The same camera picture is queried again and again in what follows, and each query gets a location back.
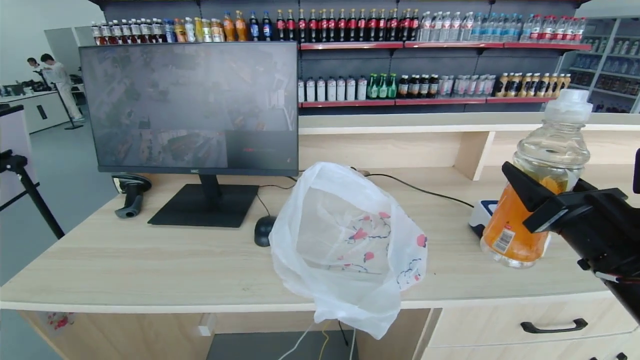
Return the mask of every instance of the monitor base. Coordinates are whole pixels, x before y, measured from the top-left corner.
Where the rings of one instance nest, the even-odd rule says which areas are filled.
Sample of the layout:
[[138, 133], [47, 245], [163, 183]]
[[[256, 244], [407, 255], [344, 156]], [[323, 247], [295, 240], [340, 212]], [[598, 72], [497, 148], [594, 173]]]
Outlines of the monitor base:
[[[240, 227], [253, 200], [257, 185], [184, 185], [149, 221], [152, 225]], [[210, 191], [220, 194], [212, 199]]]

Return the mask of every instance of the red shelf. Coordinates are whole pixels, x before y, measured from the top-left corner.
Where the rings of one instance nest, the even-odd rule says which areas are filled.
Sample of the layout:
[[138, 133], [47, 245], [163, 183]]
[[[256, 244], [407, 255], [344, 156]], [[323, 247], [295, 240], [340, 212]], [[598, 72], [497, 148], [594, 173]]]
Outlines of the red shelf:
[[302, 103], [303, 108], [337, 108], [341, 106], [390, 106], [396, 101], [391, 100], [362, 100], [362, 101], [307, 101]]
[[525, 104], [532, 102], [549, 102], [555, 97], [489, 97], [486, 102], [488, 104]]
[[591, 50], [591, 45], [589, 44], [538, 44], [535, 42], [506, 42], [504, 43], [504, 47], [520, 49]]
[[396, 105], [484, 104], [485, 97], [453, 97], [446, 99], [396, 99]]
[[504, 47], [502, 42], [418, 42], [407, 41], [404, 47]]
[[402, 41], [397, 42], [316, 42], [300, 44], [301, 50], [330, 50], [330, 49], [400, 49]]

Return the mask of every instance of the white wire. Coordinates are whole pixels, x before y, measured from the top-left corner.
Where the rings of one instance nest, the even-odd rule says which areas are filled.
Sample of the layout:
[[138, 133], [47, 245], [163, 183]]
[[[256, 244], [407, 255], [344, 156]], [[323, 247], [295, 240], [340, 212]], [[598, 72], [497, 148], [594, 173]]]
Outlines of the white wire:
[[305, 330], [305, 332], [302, 334], [302, 336], [300, 336], [300, 339], [298, 339], [298, 342], [296, 343], [295, 346], [293, 346], [293, 348], [289, 351], [287, 351], [283, 356], [280, 356], [280, 359], [278, 360], [282, 360], [285, 357], [287, 357], [287, 355], [291, 354], [292, 352], [294, 352], [297, 348], [298, 345], [300, 344], [300, 342], [302, 341], [302, 339], [305, 337], [305, 335], [307, 335], [307, 333], [309, 332], [309, 330], [311, 330], [311, 326], [313, 326], [315, 324], [315, 322], [312, 322], [311, 325], [309, 325], [309, 327], [307, 327], [307, 330]]
[[351, 339], [351, 352], [349, 353], [349, 360], [353, 357], [353, 348], [356, 343], [356, 328], [353, 328], [353, 338]]

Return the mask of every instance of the plastic bag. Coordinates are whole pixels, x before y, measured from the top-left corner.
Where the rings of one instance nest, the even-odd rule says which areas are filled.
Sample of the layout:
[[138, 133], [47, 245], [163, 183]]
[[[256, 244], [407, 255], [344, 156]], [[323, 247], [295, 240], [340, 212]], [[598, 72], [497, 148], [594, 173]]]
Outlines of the plastic bag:
[[284, 285], [314, 299], [316, 323], [338, 319], [376, 339], [426, 271], [424, 232], [391, 195], [334, 163], [302, 174], [269, 242]]

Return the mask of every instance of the surveillance camera footage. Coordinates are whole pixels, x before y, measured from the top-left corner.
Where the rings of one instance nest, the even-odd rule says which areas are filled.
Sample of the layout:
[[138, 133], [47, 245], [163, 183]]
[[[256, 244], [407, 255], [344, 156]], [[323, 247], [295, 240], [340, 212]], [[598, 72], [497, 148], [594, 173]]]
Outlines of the surveillance camera footage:
[[80, 53], [99, 167], [298, 169], [295, 44]]

